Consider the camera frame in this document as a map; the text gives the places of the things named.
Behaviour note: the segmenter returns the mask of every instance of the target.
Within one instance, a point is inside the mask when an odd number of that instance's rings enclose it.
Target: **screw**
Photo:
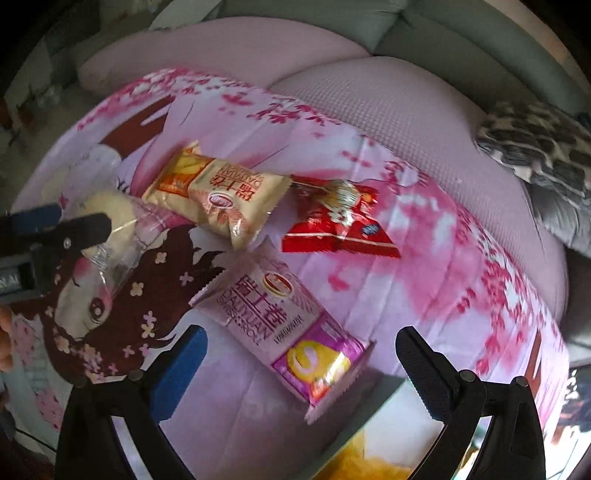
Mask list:
[[[142,379],[142,377],[144,376],[144,371],[143,370],[132,370],[131,372],[129,372],[127,374],[127,378],[129,378],[132,382],[138,382]]]
[[[466,382],[474,382],[476,375],[470,370],[462,370],[460,372],[460,378]]]
[[[86,377],[80,377],[74,382],[74,386],[76,388],[84,388],[87,385],[88,385],[88,378],[86,378]]]
[[[529,383],[527,382],[527,378],[525,377],[517,377],[515,379],[515,382],[517,383],[517,385],[519,385],[520,387],[527,387],[529,385]]]

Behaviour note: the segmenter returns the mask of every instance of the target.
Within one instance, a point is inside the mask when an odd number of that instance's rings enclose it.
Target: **pastry package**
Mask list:
[[[241,256],[191,305],[226,327],[308,403],[308,423],[354,382],[374,347],[345,331],[319,305],[268,239]]]
[[[371,216],[378,191],[349,180],[293,176],[300,220],[281,242],[284,252],[349,252],[400,258],[400,252]]]
[[[245,248],[265,225],[291,185],[289,177],[255,173],[219,158],[201,155],[197,142],[183,149],[143,195],[197,225]]]
[[[71,202],[65,219],[104,213],[111,219],[107,241],[82,251],[77,270],[96,297],[112,301],[138,265],[139,259],[174,214],[116,190],[98,190],[88,198]]]

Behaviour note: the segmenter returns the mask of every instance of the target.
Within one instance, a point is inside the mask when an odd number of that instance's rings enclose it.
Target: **blanket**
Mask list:
[[[101,382],[146,368],[190,324],[206,329],[209,350],[175,415],[161,426],[201,479],[276,480],[299,471],[330,444],[381,374],[404,375],[394,339],[406,325],[457,369],[472,369],[483,380],[525,375],[542,427],[553,432],[569,360],[529,279],[431,178],[296,98],[184,69],[150,74],[65,133],[14,209],[67,207],[113,172],[113,187],[140,196],[171,156],[195,140],[204,154],[257,171],[378,189],[374,214],[400,259],[283,254],[341,325],[376,341],[370,367],[325,416],[306,425],[306,405],[224,328],[189,307],[235,253],[226,239],[171,215],[113,302],[88,298],[83,260],[69,258],[49,295],[12,306],[11,381],[20,387],[11,395],[19,395],[15,404],[23,410],[31,407],[25,420],[33,433],[55,443],[76,378]],[[272,215],[265,231],[273,238],[283,227]],[[85,324],[82,333],[76,322]]]

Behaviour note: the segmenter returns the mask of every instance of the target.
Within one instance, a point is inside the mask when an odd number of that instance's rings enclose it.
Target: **blue gripper pad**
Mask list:
[[[148,369],[155,378],[150,385],[150,415],[156,422],[173,416],[185,390],[207,353],[207,333],[191,325],[174,347],[161,353]]]
[[[45,205],[43,207],[15,213],[11,217],[12,234],[32,235],[40,233],[50,227],[55,227],[61,218],[59,205]]]

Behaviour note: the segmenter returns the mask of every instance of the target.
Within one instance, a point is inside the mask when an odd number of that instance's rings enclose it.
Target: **orange package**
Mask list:
[[[245,248],[285,195],[291,179],[255,173],[219,158],[201,155],[197,142],[183,149],[142,197]]]

